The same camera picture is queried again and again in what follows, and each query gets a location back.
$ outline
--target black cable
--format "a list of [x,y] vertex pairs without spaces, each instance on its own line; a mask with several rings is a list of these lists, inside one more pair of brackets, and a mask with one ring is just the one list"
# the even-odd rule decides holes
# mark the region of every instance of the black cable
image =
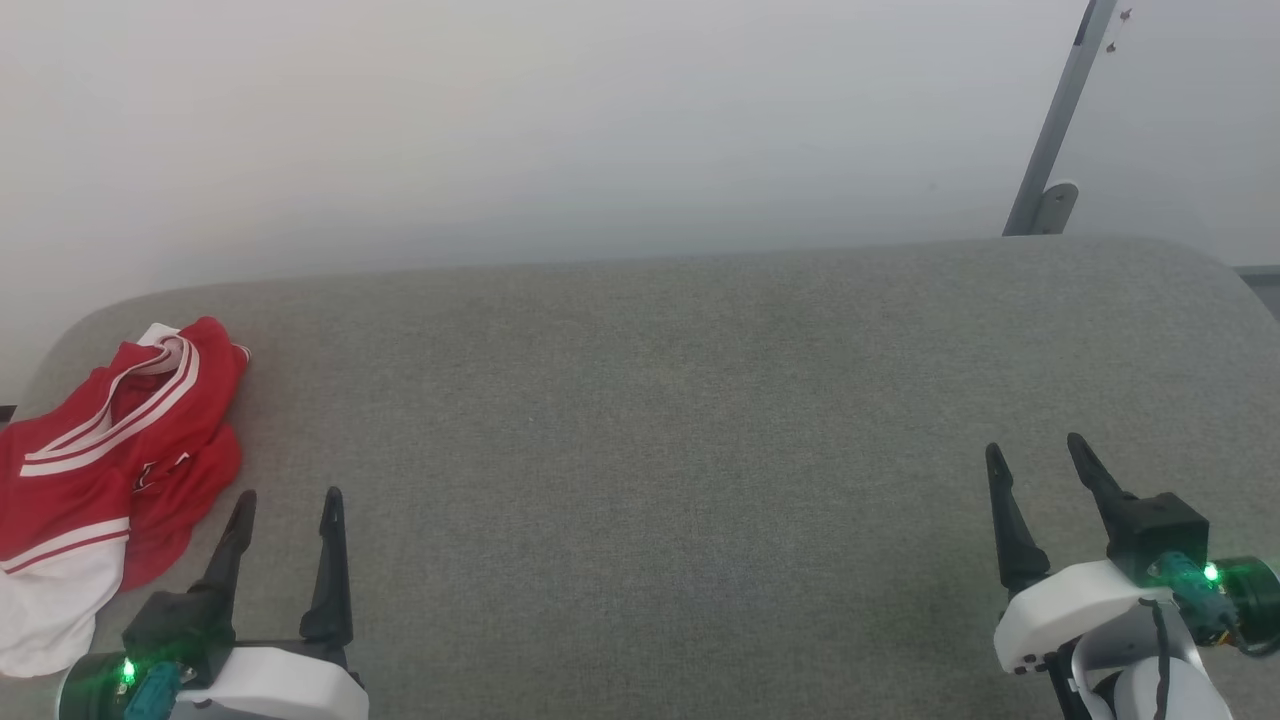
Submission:
[[1169,711],[1169,628],[1165,626],[1165,611],[1155,600],[1139,600],[1140,605],[1151,607],[1151,618],[1156,621],[1156,644],[1160,647],[1160,683],[1156,685],[1156,716],[1165,720]]

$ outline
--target gray fabric surface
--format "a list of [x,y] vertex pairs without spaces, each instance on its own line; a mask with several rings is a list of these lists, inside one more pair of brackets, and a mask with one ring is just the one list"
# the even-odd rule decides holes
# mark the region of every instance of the gray fabric surface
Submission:
[[[1280,328],[1175,246],[1007,238],[206,287],[76,325],[47,411],[151,322],[221,319],[253,361],[233,489],[257,488],[236,624],[289,637],[324,489],[347,497],[352,667],[372,717],[1057,717],[1000,673],[983,447],[1056,568],[1106,537],[1076,430],[1172,491],[1219,556],[1280,560]],[[1239,719],[1275,664],[1207,665]],[[4,682],[5,717],[56,680]],[[10,715],[12,708],[19,708]]]

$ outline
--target red fabric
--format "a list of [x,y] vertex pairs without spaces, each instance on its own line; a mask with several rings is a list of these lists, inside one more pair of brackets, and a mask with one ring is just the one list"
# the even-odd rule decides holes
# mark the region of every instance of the red fabric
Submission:
[[[111,364],[93,370],[61,406],[0,432],[0,565],[125,516],[122,589],[151,582],[182,555],[191,528],[239,469],[239,445],[223,415],[248,357],[212,318],[178,334],[189,345],[165,341],[169,352],[122,343]],[[104,406],[109,416],[93,423]],[[105,530],[100,539],[109,539]],[[52,555],[86,538],[74,541]]]

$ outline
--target clothing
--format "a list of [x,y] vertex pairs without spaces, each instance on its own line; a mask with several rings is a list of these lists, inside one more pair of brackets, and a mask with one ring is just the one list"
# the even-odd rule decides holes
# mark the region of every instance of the clothing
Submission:
[[118,589],[182,555],[239,469],[223,415],[248,357],[212,318],[152,325],[56,410],[0,432],[0,673],[69,666]]

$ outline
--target teal connector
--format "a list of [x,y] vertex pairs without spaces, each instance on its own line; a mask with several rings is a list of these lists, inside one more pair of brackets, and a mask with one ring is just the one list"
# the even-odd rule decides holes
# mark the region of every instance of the teal connector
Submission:
[[124,720],[168,720],[182,691],[182,671],[177,662],[161,662],[147,673],[124,708]]

